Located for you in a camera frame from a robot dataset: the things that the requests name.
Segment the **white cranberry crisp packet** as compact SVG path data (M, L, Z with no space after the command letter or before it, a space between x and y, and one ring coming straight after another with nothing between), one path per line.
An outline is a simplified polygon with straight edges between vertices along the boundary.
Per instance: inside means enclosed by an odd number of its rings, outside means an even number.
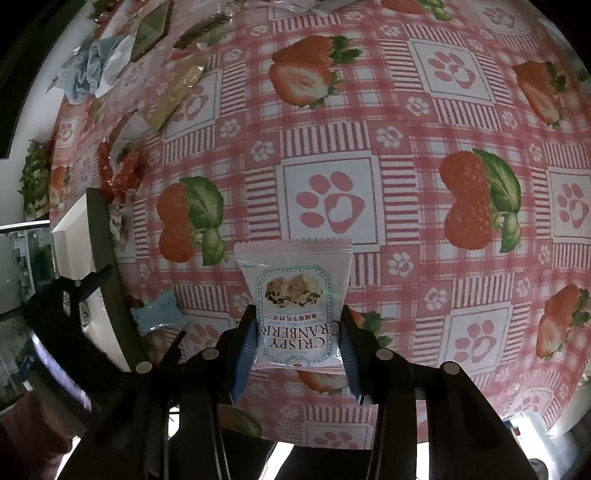
M341 367L339 331L353 242L317 238L236 243L233 257L256 306L256 367Z

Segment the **gold tan snack bar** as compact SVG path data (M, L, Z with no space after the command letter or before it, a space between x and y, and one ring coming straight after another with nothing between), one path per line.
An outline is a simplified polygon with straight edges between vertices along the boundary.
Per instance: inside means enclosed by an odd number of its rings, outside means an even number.
M161 129L189 91L198 83L204 69L204 64L190 65L171 80L163 93L150 107L145 118L152 132Z

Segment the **light blue candy packet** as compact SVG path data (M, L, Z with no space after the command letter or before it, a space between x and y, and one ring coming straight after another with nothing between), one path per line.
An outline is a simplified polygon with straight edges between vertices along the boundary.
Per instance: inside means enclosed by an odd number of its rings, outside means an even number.
M131 313L141 336L167 327L185 326L173 290L164 291L151 303L133 308Z

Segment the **green leafy plant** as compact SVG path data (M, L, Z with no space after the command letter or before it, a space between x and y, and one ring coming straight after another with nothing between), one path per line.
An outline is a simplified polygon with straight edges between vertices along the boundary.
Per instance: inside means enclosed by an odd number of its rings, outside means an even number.
M37 220L48 213L50 171L49 145L31 140L18 190L23 198L23 214L26 220Z

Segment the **red foil snack packets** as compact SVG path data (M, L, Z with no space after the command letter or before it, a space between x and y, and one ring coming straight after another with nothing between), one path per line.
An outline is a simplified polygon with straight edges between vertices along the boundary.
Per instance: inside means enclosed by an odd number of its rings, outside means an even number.
M122 152L111 153L110 143L103 139L97 148L100 190L108 204L129 203L144 175L145 162L137 147L124 147Z

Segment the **blue white crumpled cloth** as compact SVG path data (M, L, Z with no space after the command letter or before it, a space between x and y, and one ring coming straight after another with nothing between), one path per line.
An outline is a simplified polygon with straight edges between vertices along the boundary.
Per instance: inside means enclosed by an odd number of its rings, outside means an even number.
M104 96L129 63L133 44L131 35L87 38L72 52L46 91L61 89L71 105Z

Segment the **strawberry paw print tablecloth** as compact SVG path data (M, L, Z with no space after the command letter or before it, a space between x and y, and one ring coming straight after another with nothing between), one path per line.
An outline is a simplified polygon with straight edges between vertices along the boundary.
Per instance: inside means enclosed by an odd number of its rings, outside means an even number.
M186 351L252 295L238 242L345 237L346 303L410 361L452 360L502 417L560 418L590 356L590 72L528 1L263 7L215 34L204 76L142 139L145 174L107 165L128 113L186 70L169 33L103 99L59 112L58 222L90 186L129 203L117 242L136 302L170 291Z

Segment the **smartphone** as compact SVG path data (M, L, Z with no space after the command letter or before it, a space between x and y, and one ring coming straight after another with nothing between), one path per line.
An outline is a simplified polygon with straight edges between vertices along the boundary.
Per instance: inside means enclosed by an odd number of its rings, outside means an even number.
M139 61L168 33L172 1L166 0L145 15L134 38L130 61Z

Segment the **dark long snack bar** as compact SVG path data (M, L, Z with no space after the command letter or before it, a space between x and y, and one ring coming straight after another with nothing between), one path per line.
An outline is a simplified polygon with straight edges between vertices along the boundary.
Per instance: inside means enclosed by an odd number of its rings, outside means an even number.
M184 50L190 45L204 43L206 47L217 43L225 34L232 18L225 13L215 13L186 29L174 42L175 49Z

